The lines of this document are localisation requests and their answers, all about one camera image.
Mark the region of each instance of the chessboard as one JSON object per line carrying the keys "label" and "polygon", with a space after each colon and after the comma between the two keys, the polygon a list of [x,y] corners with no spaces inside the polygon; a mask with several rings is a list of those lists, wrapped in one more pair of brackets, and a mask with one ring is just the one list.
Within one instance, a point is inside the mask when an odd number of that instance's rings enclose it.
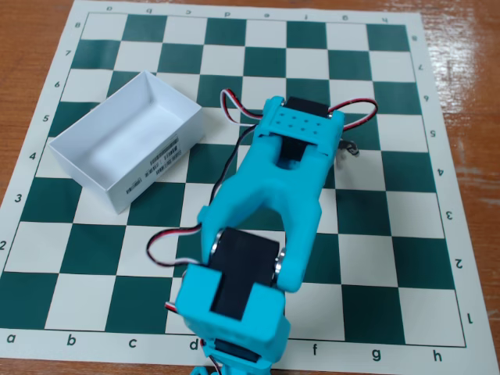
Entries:
{"label": "chessboard", "polygon": [[[202,106],[205,138],[119,215],[58,166],[48,143],[143,70]],[[0,355],[205,365],[165,301],[182,266],[146,256],[157,231],[196,224],[250,110],[296,96],[370,97],[345,133],[279,369],[498,373],[495,350],[418,14],[75,2],[0,210]],[[346,107],[346,123],[369,104]],[[239,148],[238,169],[252,138]],[[239,226],[284,247],[260,209]],[[154,245],[200,259],[199,234]]]}

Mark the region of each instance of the dark green square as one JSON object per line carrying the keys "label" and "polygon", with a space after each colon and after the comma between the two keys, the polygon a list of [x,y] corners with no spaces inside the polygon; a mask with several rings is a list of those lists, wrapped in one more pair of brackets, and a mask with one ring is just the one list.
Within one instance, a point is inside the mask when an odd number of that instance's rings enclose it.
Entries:
{"label": "dark green square", "polygon": [[69,178],[35,177],[21,221],[72,223],[80,193],[81,186]]}
{"label": "dark green square", "polygon": [[372,80],[370,56],[364,51],[328,51],[331,80]]}
{"label": "dark green square", "polygon": [[158,72],[200,74],[202,55],[202,45],[163,43]]}
{"label": "dark green square", "polygon": [[[197,144],[189,152],[187,182],[215,184],[233,151],[233,145]],[[236,158],[229,166],[226,178],[236,173]]]}
{"label": "dark green square", "polygon": [[[364,117],[357,113],[345,114],[345,125]],[[380,139],[378,136],[377,117],[375,116],[360,127],[355,127],[342,134],[346,141],[353,141],[360,150],[380,150]]]}
{"label": "dark green square", "polygon": [[342,285],[342,303],[347,342],[405,344],[396,287]]}
{"label": "dark green square", "polygon": [[119,48],[119,41],[80,40],[71,68],[112,70],[115,67]]}
{"label": "dark green square", "polygon": [[73,224],[61,273],[116,275],[125,226]]}
{"label": "dark green square", "polygon": [[370,51],[409,51],[404,25],[366,25]]}
{"label": "dark green square", "polygon": [[304,276],[305,283],[340,284],[341,261],[338,252],[338,235],[316,235],[309,263]]}
{"label": "dark green square", "polygon": [[444,239],[393,237],[398,286],[455,289]]}
{"label": "dark green square", "polygon": [[48,136],[57,137],[89,113],[97,104],[99,103],[59,102]]}
{"label": "dark green square", "polygon": [[286,77],[287,50],[285,48],[247,47],[244,76]]}
{"label": "dark green square", "polygon": [[[224,88],[230,88],[237,97],[241,98],[243,77],[232,76],[200,76],[198,87],[198,98],[196,102],[202,107],[220,107],[220,92]],[[228,100],[228,108],[236,108],[231,100]]]}
{"label": "dark green square", "polygon": [[427,152],[382,151],[385,188],[388,191],[434,193],[434,175]]}
{"label": "dark green square", "polygon": [[330,85],[328,80],[288,78],[287,98],[291,96],[330,105]]}
{"label": "dark green square", "polygon": [[5,272],[0,277],[0,327],[43,330],[57,273]]}
{"label": "dark green square", "polygon": [[246,20],[209,18],[206,24],[206,45],[245,45]]}
{"label": "dark green square", "polygon": [[337,189],[336,193],[339,234],[391,235],[385,191]]}
{"label": "dark green square", "polygon": [[419,115],[419,92],[411,82],[373,82],[379,114]]}
{"label": "dark green square", "polygon": [[166,16],[142,16],[129,14],[122,40],[124,41],[163,41]]}
{"label": "dark green square", "polygon": [[106,332],[165,334],[171,286],[169,277],[117,276]]}
{"label": "dark green square", "polygon": [[130,205],[128,225],[179,227],[184,184],[155,182]]}
{"label": "dark green square", "polygon": [[287,48],[326,48],[327,26],[324,22],[287,22]]}

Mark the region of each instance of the wooden table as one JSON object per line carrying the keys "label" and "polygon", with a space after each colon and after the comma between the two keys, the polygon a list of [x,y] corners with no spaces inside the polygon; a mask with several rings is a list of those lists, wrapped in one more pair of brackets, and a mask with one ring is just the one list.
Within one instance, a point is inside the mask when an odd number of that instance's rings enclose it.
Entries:
{"label": "wooden table", "polygon": [[[497,352],[500,350],[500,2],[188,0],[212,5],[421,12]],[[71,0],[2,0],[0,197],[63,32]],[[0,359],[0,373],[169,373],[186,366]],[[296,374],[307,372],[276,371]]]}

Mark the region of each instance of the open box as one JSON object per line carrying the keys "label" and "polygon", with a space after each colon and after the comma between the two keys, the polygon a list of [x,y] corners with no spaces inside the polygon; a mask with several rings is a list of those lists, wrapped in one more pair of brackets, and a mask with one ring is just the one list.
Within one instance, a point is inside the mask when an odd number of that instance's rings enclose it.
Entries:
{"label": "open box", "polygon": [[200,105],[145,71],[50,148],[78,184],[120,213],[204,136],[203,129]]}

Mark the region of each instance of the chess board square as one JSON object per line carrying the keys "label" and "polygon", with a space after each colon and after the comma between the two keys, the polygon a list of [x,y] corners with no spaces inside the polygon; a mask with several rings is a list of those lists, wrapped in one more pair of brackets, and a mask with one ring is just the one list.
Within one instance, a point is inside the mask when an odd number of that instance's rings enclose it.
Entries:
{"label": "chess board square", "polygon": [[57,273],[11,273],[0,277],[0,327],[43,330]]}
{"label": "chess board square", "polygon": [[364,51],[328,51],[331,80],[371,80],[370,57]]}
{"label": "chess board square", "polygon": [[104,102],[111,82],[111,70],[72,69],[61,100],[64,102]]}
{"label": "chess board square", "polygon": [[326,49],[287,48],[287,78],[325,80],[328,76]]}
{"label": "chess board square", "polygon": [[70,231],[69,223],[21,222],[5,270],[58,273]]}
{"label": "chess board square", "polygon": [[455,291],[399,288],[406,344],[464,346]]}
{"label": "chess board square", "polygon": [[338,233],[390,236],[385,191],[336,190]]}
{"label": "chess board square", "polygon": [[380,114],[419,115],[419,93],[415,83],[373,82]]}
{"label": "chess board square", "polygon": [[427,152],[382,151],[382,160],[388,191],[436,191]]}
{"label": "chess board square", "polygon": [[116,58],[115,70],[122,72],[141,72],[143,70],[156,72],[159,68],[162,46],[162,43],[122,41]]}
{"label": "chess board square", "polygon": [[327,23],[327,47],[340,51],[368,51],[366,26],[354,23]]}
{"label": "chess board square", "polygon": [[[344,102],[352,98],[374,98],[373,82],[369,80],[331,80],[331,105]],[[370,103],[355,103],[340,109],[343,113],[370,113],[373,105]]]}
{"label": "chess board square", "polygon": [[125,227],[74,224],[61,273],[116,275]]}
{"label": "chess board square", "polygon": [[119,41],[86,41],[78,43],[73,69],[113,69],[115,66]]}
{"label": "chess board square", "polygon": [[166,20],[163,43],[203,45],[205,31],[206,18],[169,16]]}
{"label": "chess board square", "polygon": [[120,41],[126,22],[126,14],[88,13],[81,38],[100,41]]}
{"label": "chess board square", "polygon": [[[187,182],[215,184],[233,148],[232,145],[195,145],[189,154]],[[235,172],[236,160],[233,160],[227,171],[227,178]]]}
{"label": "chess board square", "polygon": [[172,279],[117,276],[106,332],[165,334]]}
{"label": "chess board square", "polygon": [[338,253],[338,235],[318,233],[304,276],[305,283],[340,284],[341,266]]}
{"label": "chess board square", "polygon": [[[165,227],[129,225],[125,230],[117,275],[135,277],[172,277],[173,268],[155,264],[146,254],[149,239]],[[176,258],[178,236],[166,236],[151,246],[151,253],[161,262]]]}
{"label": "chess board square", "polygon": [[245,76],[286,77],[285,48],[245,48]]}
{"label": "chess board square", "polygon": [[73,180],[35,177],[21,221],[72,223],[80,193],[81,186]]}
{"label": "chess board square", "polygon": [[366,25],[370,51],[409,51],[404,25]]}
{"label": "chess board square", "polygon": [[68,127],[89,113],[97,104],[99,103],[59,102],[48,136],[57,137]]}
{"label": "chess board square", "polygon": [[397,287],[391,237],[339,234],[342,283]]}
{"label": "chess board square", "polygon": [[422,116],[377,115],[377,122],[382,150],[427,152]]}
{"label": "chess board square", "polygon": [[166,16],[129,14],[122,39],[124,41],[163,41]]}
{"label": "chess board square", "polygon": [[[220,92],[224,88],[230,88],[233,93],[241,98],[242,77],[232,76],[200,76],[200,85],[196,102],[202,107],[220,107]],[[236,108],[229,101],[229,108]]]}
{"label": "chess board square", "polygon": [[373,80],[381,82],[415,82],[409,52],[370,52]]}
{"label": "chess board square", "polygon": [[301,80],[287,78],[287,98],[311,100],[321,104],[330,104],[328,80]]}
{"label": "chess board square", "polygon": [[286,298],[290,338],[345,339],[341,285],[304,283],[297,293],[287,293]]}
{"label": "chess board square", "polygon": [[[364,117],[358,113],[346,113],[345,124],[352,123]],[[379,129],[375,116],[361,127],[355,127],[342,134],[346,141],[354,141],[360,150],[380,150]]]}
{"label": "chess board square", "polygon": [[248,47],[287,47],[287,23],[248,20],[245,45]]}
{"label": "chess board square", "polygon": [[203,49],[202,74],[242,76],[245,47],[206,45]]}
{"label": "chess board square", "polygon": [[116,215],[108,206],[103,205],[102,200],[93,192],[83,188],[73,222],[77,224],[127,225],[129,211],[130,207],[127,207]]}
{"label": "chess board square", "polygon": [[392,241],[400,287],[455,288],[445,239],[393,237]]}
{"label": "chess board square", "polygon": [[183,197],[184,184],[155,182],[132,202],[128,225],[179,227]]}
{"label": "chess board square", "polygon": [[209,18],[206,45],[245,45],[246,20]]}
{"label": "chess board square", "polygon": [[45,329],[104,330],[114,284],[114,276],[59,275]]}
{"label": "chess board square", "polygon": [[286,94],[285,78],[243,77],[241,100],[247,108],[263,109],[267,99]]}
{"label": "chess board square", "polygon": [[384,191],[384,168],[380,151],[363,150],[357,157],[347,155],[340,164],[336,163],[335,186],[337,189]]}
{"label": "chess board square", "polygon": [[393,236],[444,237],[435,193],[388,191],[387,204]]}
{"label": "chess board square", "polygon": [[405,344],[396,287],[342,285],[342,303],[346,341]]}
{"label": "chess board square", "polygon": [[287,22],[287,48],[326,48],[327,28],[324,22]]}
{"label": "chess board square", "polygon": [[212,187],[211,184],[186,184],[184,189],[186,203],[182,206],[181,227],[193,227],[198,224],[200,209],[210,203]]}

